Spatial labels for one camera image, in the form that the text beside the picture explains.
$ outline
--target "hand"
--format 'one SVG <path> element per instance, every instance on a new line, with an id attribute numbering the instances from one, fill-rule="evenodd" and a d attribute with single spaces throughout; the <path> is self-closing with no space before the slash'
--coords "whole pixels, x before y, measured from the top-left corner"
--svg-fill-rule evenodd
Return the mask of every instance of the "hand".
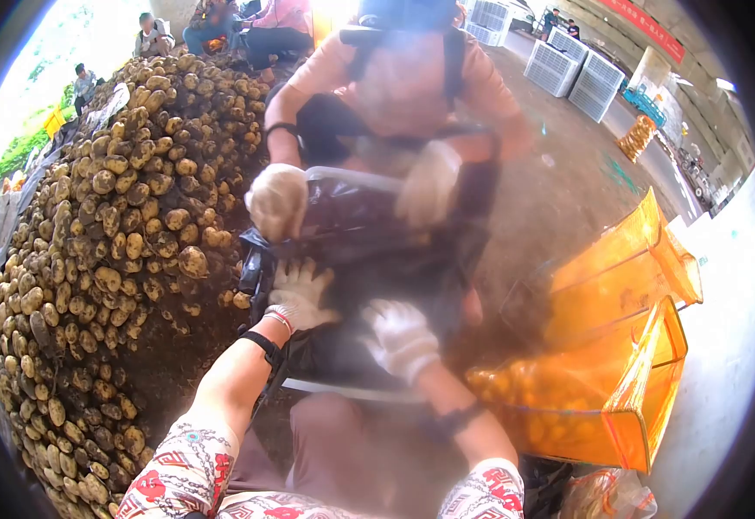
<path id="1" fill-rule="evenodd" d="M 285 262 L 277 265 L 274 290 L 268 297 L 271 306 L 266 309 L 266 313 L 276 312 L 285 317 L 292 333 L 340 320 L 338 312 L 320 309 L 320 297 L 334 279 L 334 273 L 327 268 L 321 275 L 314 277 L 316 268 L 317 264 L 310 257 L 302 265 L 299 261 L 292 261 L 287 274 Z"/>
<path id="2" fill-rule="evenodd" d="M 300 237 L 309 184 L 305 172 L 287 163 L 269 164 L 250 185 L 245 206 L 259 233 L 271 243 Z"/>
<path id="3" fill-rule="evenodd" d="M 415 306 L 375 299 L 362 316 L 377 336 L 377 340 L 364 339 L 363 343 L 390 375 L 412 385 L 422 369 L 441 358 L 438 339 Z"/>
<path id="4" fill-rule="evenodd" d="M 411 227 L 425 227 L 446 218 L 461 157 L 446 142 L 433 140 L 418 154 L 395 203 L 395 216 Z"/>

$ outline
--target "blue cart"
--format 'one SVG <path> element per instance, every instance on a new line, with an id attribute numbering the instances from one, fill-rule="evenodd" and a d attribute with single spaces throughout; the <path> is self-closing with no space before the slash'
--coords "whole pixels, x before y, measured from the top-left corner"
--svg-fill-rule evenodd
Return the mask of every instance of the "blue cart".
<path id="1" fill-rule="evenodd" d="M 642 111 L 651 120 L 657 128 L 662 128 L 665 124 L 665 114 L 657 108 L 651 97 L 646 95 L 646 86 L 640 85 L 638 88 L 628 88 L 628 80 L 622 80 L 620 92 L 623 99 L 632 104 L 636 109 Z"/>

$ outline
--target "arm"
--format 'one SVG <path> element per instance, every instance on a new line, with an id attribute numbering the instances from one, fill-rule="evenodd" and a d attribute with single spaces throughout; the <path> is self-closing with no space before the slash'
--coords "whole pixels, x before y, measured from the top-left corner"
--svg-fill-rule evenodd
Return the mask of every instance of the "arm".
<path id="1" fill-rule="evenodd" d="M 158 34 L 166 36 L 170 34 L 170 22 L 162 18 L 156 18 L 156 25 L 158 26 Z"/>
<path id="2" fill-rule="evenodd" d="M 372 301 L 363 311 L 377 340 L 367 340 L 372 357 L 390 375 L 404 378 L 419 389 L 435 414 L 465 410 L 476 402 L 473 393 L 441 363 L 438 339 L 426 325 L 426 317 L 414 306 L 397 301 Z M 515 465 L 516 450 L 496 417 L 489 411 L 476 416 L 455 434 L 455 443 L 470 467 L 491 458 Z"/>
<path id="3" fill-rule="evenodd" d="M 277 347 L 293 330 L 307 330 L 336 318 L 317 303 L 332 280 L 331 271 L 314 278 L 314 262 L 292 263 L 289 281 L 280 264 L 266 316 L 252 328 Z M 216 515 L 232 466 L 250 422 L 250 412 L 265 386 L 270 365 L 255 342 L 238 339 L 208 370 L 190 409 L 170 428 L 154 458 L 129 486 L 119 516 L 165 517 L 200 512 Z M 173 463 L 157 460 L 171 459 Z"/>
<path id="4" fill-rule="evenodd" d="M 440 360 L 421 370 L 415 387 L 424 394 L 439 416 L 464 410 L 476 402 L 473 393 Z M 516 449 L 490 411 L 471 420 L 466 429 L 456 434 L 455 444 L 471 468 L 491 458 L 503 458 L 518 465 Z"/>
<path id="5" fill-rule="evenodd" d="M 329 35 L 305 64 L 270 101 L 266 109 L 266 127 L 275 123 L 297 123 L 297 112 L 314 94 L 331 92 L 349 82 L 346 70 L 354 50 L 340 41 L 339 34 Z M 300 167 L 297 139 L 287 130 L 268 134 L 271 163 L 289 163 Z"/>
<path id="6" fill-rule="evenodd" d="M 205 25 L 205 16 L 207 13 L 207 0 L 199 0 L 196 4 L 196 10 L 190 16 L 190 22 L 187 24 L 192 29 L 201 29 Z"/>
<path id="7" fill-rule="evenodd" d="M 464 90 L 461 100 L 501 139 L 501 152 L 497 159 L 507 160 L 528 151 L 533 144 L 528 120 L 505 86 L 496 65 L 481 50 L 475 38 L 467 41 L 462 76 Z M 488 135 L 460 135 L 446 141 L 465 163 L 493 158 L 493 141 Z"/>
<path id="8" fill-rule="evenodd" d="M 268 11 L 270 11 L 271 4 L 274 3 L 274 1 L 275 0 L 270 0 L 266 4 L 266 6 L 262 7 L 261 11 L 259 11 L 258 13 L 254 13 L 254 14 L 248 16 L 248 20 L 251 20 L 251 21 L 259 20 L 260 18 L 267 16 Z"/>
<path id="9" fill-rule="evenodd" d="M 135 50 L 133 51 L 133 57 L 141 56 L 141 32 L 135 35 Z"/>
<path id="10" fill-rule="evenodd" d="M 87 85 L 84 88 L 81 88 L 80 90 L 78 90 L 80 88 L 80 83 L 78 81 L 74 82 L 74 86 L 75 86 L 76 96 L 78 97 L 83 97 L 88 91 L 90 91 L 90 85 Z"/>

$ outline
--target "black wristband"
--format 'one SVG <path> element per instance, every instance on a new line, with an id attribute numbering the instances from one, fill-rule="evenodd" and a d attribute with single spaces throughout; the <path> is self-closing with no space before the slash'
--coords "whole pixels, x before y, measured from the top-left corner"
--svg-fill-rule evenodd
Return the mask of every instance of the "black wristband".
<path id="1" fill-rule="evenodd" d="M 433 432 L 435 436 L 442 440 L 451 439 L 455 434 L 466 429 L 470 421 L 484 412 L 485 407 L 476 400 L 473 405 L 466 409 L 450 411 L 444 416 L 432 419 Z"/>
<path id="2" fill-rule="evenodd" d="M 294 137 L 300 136 L 300 133 L 297 131 L 297 125 L 292 125 L 291 123 L 274 123 L 270 126 L 270 128 L 268 128 L 268 130 L 266 130 L 266 133 L 270 135 L 270 133 L 276 130 L 277 128 L 285 129 L 286 131 L 288 131 L 288 133 L 290 133 Z"/>
<path id="3" fill-rule="evenodd" d="M 268 364 L 271 365 L 271 371 L 273 373 L 277 372 L 277 369 L 285 360 L 285 355 L 283 355 L 282 350 L 262 334 L 256 333 L 255 331 L 246 331 L 240 336 L 240 339 L 252 340 L 258 345 L 258 347 L 265 351 L 266 360 L 268 361 Z"/>

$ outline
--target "black plastic bag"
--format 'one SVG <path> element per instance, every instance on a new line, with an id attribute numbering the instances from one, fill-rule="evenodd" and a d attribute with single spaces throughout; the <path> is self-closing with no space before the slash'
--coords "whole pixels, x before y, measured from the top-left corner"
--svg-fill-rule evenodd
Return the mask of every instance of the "black plastic bag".
<path id="1" fill-rule="evenodd" d="M 410 301 L 448 346 L 462 323 L 462 300 L 489 239 L 486 218 L 456 210 L 427 231 L 412 231 L 393 216 L 396 192 L 338 178 L 309 181 L 300 240 L 269 244 L 252 228 L 240 236 L 246 250 L 240 290 L 252 294 L 251 324 L 268 305 L 279 260 L 311 257 L 334 270 L 324 306 L 342 322 L 298 334 L 288 350 L 289 376 L 317 382 L 392 389 L 402 381 L 377 366 L 361 344 L 370 335 L 360 312 L 372 299 Z"/>

